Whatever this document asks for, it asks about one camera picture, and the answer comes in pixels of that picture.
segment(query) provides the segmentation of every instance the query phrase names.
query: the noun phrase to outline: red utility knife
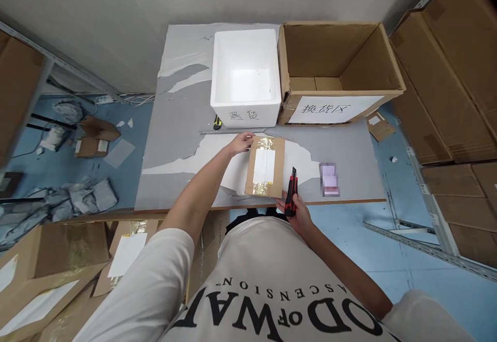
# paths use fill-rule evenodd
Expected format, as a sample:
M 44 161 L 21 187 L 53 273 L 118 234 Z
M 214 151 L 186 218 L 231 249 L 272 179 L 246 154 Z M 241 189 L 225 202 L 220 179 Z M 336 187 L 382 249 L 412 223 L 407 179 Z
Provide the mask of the red utility knife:
M 295 211 L 297 211 L 297 208 L 295 207 L 294 204 L 294 194 L 297 193 L 297 184 L 298 184 L 299 178 L 297 177 L 297 170 L 295 167 L 293 167 L 293 170 L 291 172 L 290 176 L 290 183 L 288 184 L 288 194 L 286 196 L 286 201 L 285 201 L 285 215 L 288 217 L 292 217 L 295 215 Z

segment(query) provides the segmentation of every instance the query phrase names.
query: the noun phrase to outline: person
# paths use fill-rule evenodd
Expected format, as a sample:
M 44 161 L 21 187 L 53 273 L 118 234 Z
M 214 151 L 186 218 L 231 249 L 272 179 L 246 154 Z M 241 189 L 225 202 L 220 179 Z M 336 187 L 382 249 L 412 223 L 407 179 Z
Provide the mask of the person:
M 419 291 L 393 305 L 313 224 L 297 194 L 287 221 L 262 216 L 232 226 L 214 271 L 180 310 L 206 214 L 252 136 L 237 135 L 195 175 L 75 342 L 473 340 Z M 276 205 L 284 212 L 283 201 Z

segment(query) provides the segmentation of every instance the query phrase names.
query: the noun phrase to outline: white styrofoam box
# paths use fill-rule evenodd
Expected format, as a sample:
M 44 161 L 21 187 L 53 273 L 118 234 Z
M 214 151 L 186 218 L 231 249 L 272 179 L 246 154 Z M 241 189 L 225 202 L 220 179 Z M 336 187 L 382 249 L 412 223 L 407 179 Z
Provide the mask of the white styrofoam box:
M 274 127 L 281 105 L 274 30 L 214 36 L 211 106 L 227 128 Z

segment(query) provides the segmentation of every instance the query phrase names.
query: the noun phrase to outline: cardboard box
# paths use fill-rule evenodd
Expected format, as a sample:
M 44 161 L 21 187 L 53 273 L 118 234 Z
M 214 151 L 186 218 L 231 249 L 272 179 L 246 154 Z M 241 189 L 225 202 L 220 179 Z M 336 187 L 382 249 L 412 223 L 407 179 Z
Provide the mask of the cardboard box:
M 436 195 L 447 223 L 497 232 L 497 216 L 486 198 Z
M 186 288 L 185 302 L 188 304 L 207 280 L 217 264 L 217 253 L 226 235 L 229 211 L 209 211 L 193 256 L 192 267 Z
M 432 0 L 421 14 L 497 138 L 495 4 L 492 0 Z
M 471 165 L 488 202 L 497 213 L 497 162 L 478 163 Z
M 421 173 L 432 194 L 485 198 L 470 164 L 425 167 Z
M 404 92 L 381 23 L 287 22 L 279 125 L 350 124 Z
M 399 69 L 404 79 L 405 92 L 393 99 L 392 103 L 401 120 L 402 131 L 414 148 L 419 163 L 429 165 L 452 161 L 452 155 L 401 63 Z
M 9 163 L 24 130 L 44 61 L 40 52 L 0 31 L 0 168 Z
M 103 223 L 32 229 L 0 258 L 0 341 L 40 332 L 108 261 Z
M 106 156 L 109 149 L 107 140 L 100 140 L 93 137 L 80 137 L 76 141 L 74 155 L 76 158 L 94 158 Z
M 159 220 L 119 222 L 109 249 L 112 261 L 105 266 L 98 277 L 94 297 L 107 294 L 117 286 L 134 259 L 157 231 L 158 226 Z M 142 239 L 141 243 L 133 242 L 138 236 Z M 129 255 L 131 246 L 134 256 Z
M 377 142 L 381 142 L 395 133 L 395 128 L 383 118 L 379 111 L 369 114 L 366 117 L 366 120 L 368 122 L 369 132 Z
M 497 158 L 494 139 L 422 14 L 410 13 L 391 41 L 453 159 Z
M 36 337 L 36 342 L 72 342 L 107 295 L 91 297 L 95 282 L 89 283 Z
M 92 116 L 87 116 L 81 121 L 81 128 L 87 136 L 100 140 L 114 141 L 121 136 L 112 123 Z
M 281 198 L 285 139 L 254 136 L 248 161 L 245 194 Z
M 497 234 L 449 224 L 459 253 L 468 259 L 497 268 Z

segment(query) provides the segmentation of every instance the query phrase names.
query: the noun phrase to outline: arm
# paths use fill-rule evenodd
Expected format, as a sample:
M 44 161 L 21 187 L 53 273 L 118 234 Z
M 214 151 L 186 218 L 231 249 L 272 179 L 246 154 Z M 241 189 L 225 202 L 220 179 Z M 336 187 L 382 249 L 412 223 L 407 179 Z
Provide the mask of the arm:
M 286 192 L 283 201 L 276 206 L 284 212 Z M 393 307 L 392 302 L 381 288 L 357 264 L 336 247 L 311 220 L 311 215 L 300 195 L 294 195 L 297 212 L 288 222 L 303 238 L 309 248 L 330 268 L 350 292 L 375 317 L 382 320 Z
M 211 208 L 221 185 L 224 172 L 231 158 L 246 152 L 252 144 L 251 132 L 237 135 L 232 142 L 209 161 L 193 177 L 167 214 L 159 231 L 165 228 L 179 228 L 188 233 L 193 242 L 197 242 L 207 212 Z

